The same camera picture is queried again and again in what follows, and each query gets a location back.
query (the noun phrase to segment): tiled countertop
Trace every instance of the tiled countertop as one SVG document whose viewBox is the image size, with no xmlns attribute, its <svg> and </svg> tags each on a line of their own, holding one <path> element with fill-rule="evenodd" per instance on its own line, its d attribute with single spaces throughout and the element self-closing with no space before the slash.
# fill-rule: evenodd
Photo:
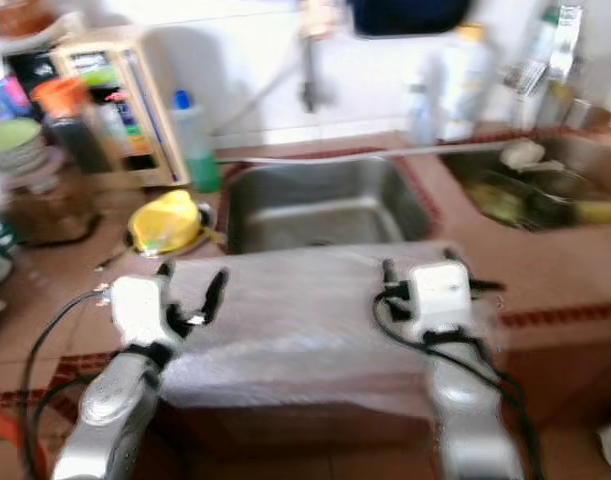
<svg viewBox="0 0 611 480">
<path fill-rule="evenodd" d="M 400 148 L 394 134 L 282 147 L 229 150 L 231 156 L 305 155 L 348 148 Z M 538 310 L 611 304 L 611 226 L 531 234 L 496 224 L 467 200 L 460 185 L 432 156 L 409 157 L 413 176 L 438 209 L 436 237 L 460 245 L 474 273 L 503 281 L 503 315 Z M 220 197 L 201 195 L 218 208 Z M 93 267 L 120 242 L 124 218 L 106 218 L 86 240 L 66 246 L 26 249 L 15 272 L 0 287 L 9 309 L 0 325 L 0 391 L 16 390 L 22 362 L 52 315 L 74 295 L 127 273 L 151 273 L 158 263 L 133 255 L 98 274 Z M 184 258 L 222 255 L 209 245 Z M 611 340 L 611 318 L 555 322 L 507 328 L 510 349 L 541 348 L 561 343 Z M 110 352 L 119 346 L 109 309 L 92 303 L 70 315 L 50 335 L 39 353 L 35 386 L 46 386 L 64 356 Z"/>
</svg>

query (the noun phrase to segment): white tile wall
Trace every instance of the white tile wall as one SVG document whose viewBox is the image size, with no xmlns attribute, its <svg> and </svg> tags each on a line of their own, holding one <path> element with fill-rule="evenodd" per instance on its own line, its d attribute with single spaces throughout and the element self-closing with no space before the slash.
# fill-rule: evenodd
<svg viewBox="0 0 611 480">
<path fill-rule="evenodd" d="M 206 106 L 214 126 L 239 113 L 282 72 L 276 88 L 239 121 L 219 131 L 221 146 L 306 141 L 400 126 L 405 71 L 445 41 L 445 36 L 364 40 L 341 29 L 317 46 L 325 105 L 311 115 L 298 97 L 296 0 L 62 1 L 78 2 L 97 26 L 134 23 L 164 28 L 176 75 Z M 470 20 L 487 27 L 499 65 L 517 57 L 529 19 L 542 4 L 543 0 L 476 1 Z M 585 0 L 585 5 L 587 51 L 611 53 L 611 0 Z M 503 87 L 494 88 L 485 118 L 507 118 L 509 99 Z"/>
</svg>

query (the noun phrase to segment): double sink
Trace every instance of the double sink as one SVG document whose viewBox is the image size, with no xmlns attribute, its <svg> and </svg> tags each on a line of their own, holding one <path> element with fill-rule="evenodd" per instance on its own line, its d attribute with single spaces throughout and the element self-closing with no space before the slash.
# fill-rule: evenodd
<svg viewBox="0 0 611 480">
<path fill-rule="evenodd" d="M 611 196 L 611 147 L 575 136 L 543 145 L 548 157 Z M 504 168 L 501 151 L 498 144 L 456 153 L 443 148 L 439 156 L 466 187 L 481 171 Z M 249 168 L 229 185 L 228 250 L 244 254 L 427 238 L 433 219 L 421 192 L 411 187 L 403 171 L 399 161 L 377 154 L 341 162 Z"/>
</svg>

